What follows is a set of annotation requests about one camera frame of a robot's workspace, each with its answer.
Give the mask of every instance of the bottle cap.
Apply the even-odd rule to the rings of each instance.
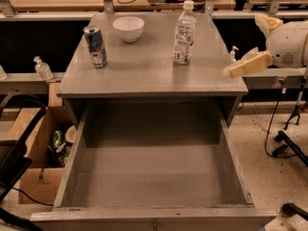
[[[193,10],[193,0],[185,0],[183,9],[185,11],[192,11]]]
[[[36,57],[34,58],[34,62],[36,62],[37,64],[40,63],[40,62],[41,62],[40,57],[39,57],[39,56],[36,56]]]

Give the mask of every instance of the water bottle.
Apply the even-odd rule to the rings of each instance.
[[[193,54],[193,35],[196,18],[193,13],[193,1],[186,0],[183,12],[176,21],[173,60],[177,64],[188,64]]]
[[[40,79],[42,80],[49,80],[51,79],[53,76],[50,67],[47,63],[43,62],[40,57],[35,57],[34,59],[36,64],[36,72],[39,76]]]

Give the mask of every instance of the plastic bottle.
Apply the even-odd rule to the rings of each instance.
[[[8,77],[7,73],[3,69],[2,65],[0,65],[0,81],[6,79]]]
[[[237,46],[233,45],[232,46],[232,50],[230,52],[230,56],[231,56],[231,62],[234,63],[237,61],[237,59],[235,58],[235,54],[236,54],[236,50],[239,50]]]
[[[175,26],[173,60],[178,64],[187,64],[192,57],[195,26],[193,1],[186,0],[183,12],[177,19]]]
[[[51,79],[53,76],[50,67],[47,63],[43,62],[39,56],[36,56],[34,59],[36,64],[36,72],[39,76],[40,79],[43,80],[49,80]]]

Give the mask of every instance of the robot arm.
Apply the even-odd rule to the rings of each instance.
[[[260,72],[271,64],[277,67],[297,68],[308,65],[308,21],[294,21],[286,24],[277,18],[256,15],[256,24],[267,38],[267,50],[253,49],[242,59],[223,70],[225,77],[240,77]]]
[[[249,51],[239,61],[234,62],[223,70],[224,77],[241,77],[246,74],[263,71],[272,65],[272,55],[269,51],[257,52],[254,56]]]

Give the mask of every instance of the cabinet top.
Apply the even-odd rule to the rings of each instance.
[[[141,17],[141,37],[122,41],[113,22],[125,15]],[[222,70],[230,55],[211,18],[197,13],[192,60],[173,63],[175,22],[179,13],[115,13],[95,15],[90,24],[101,29],[108,63],[95,68],[82,37],[60,86],[66,98],[222,96],[247,93],[242,78],[226,79]]]

